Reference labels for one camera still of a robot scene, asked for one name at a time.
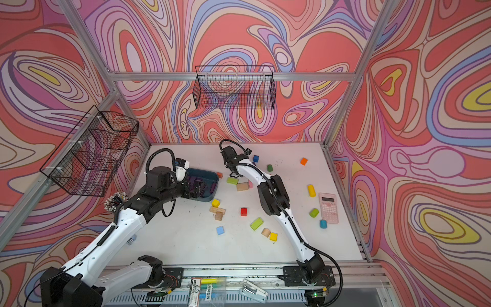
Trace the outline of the teal plastic storage bin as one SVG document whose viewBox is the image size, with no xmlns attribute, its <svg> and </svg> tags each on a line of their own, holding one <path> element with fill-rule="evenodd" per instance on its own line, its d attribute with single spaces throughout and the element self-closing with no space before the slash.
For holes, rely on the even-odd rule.
<svg viewBox="0 0 491 307">
<path fill-rule="evenodd" d="M 211 202 L 217 191 L 219 176 L 217 173 L 189 168 L 185 177 L 182 198 L 199 202 Z"/>
</svg>

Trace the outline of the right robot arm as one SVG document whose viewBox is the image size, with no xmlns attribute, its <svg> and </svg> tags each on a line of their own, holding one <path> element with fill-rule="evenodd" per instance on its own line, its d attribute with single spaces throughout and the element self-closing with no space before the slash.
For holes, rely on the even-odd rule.
<svg viewBox="0 0 491 307">
<path fill-rule="evenodd" d="M 310 285 L 325 277 L 324 270 L 327 266 L 324 259 L 327 258 L 338 271 L 339 289 L 342 289 L 343 274 L 340 266 L 330 255 L 308 244 L 290 209 L 290 198 L 281 177 L 259 169 L 249 159 L 252 151 L 236 141 L 223 139 L 219 143 L 219 149 L 224 165 L 231 171 L 231 175 L 235 178 L 244 177 L 257 187 L 264 212 L 276 219 L 294 248 L 303 282 Z"/>
</svg>

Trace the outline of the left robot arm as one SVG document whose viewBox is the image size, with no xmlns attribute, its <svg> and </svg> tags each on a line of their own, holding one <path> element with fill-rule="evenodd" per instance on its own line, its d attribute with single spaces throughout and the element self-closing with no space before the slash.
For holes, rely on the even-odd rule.
<svg viewBox="0 0 491 307">
<path fill-rule="evenodd" d="M 40 278 L 42 306 L 103 306 L 115 296 L 138 285 L 159 288 L 166 279 L 162 261 L 149 255 L 99 280 L 109 261 L 127 241 L 143 229 L 166 203 L 178 198 L 198 198 L 189 187 L 189 161 L 176 158 L 169 148 L 154 152 L 145 165 L 146 182 L 127 201 L 115 195 L 110 201 L 113 222 L 86 249 L 60 268 L 48 268 Z"/>
</svg>

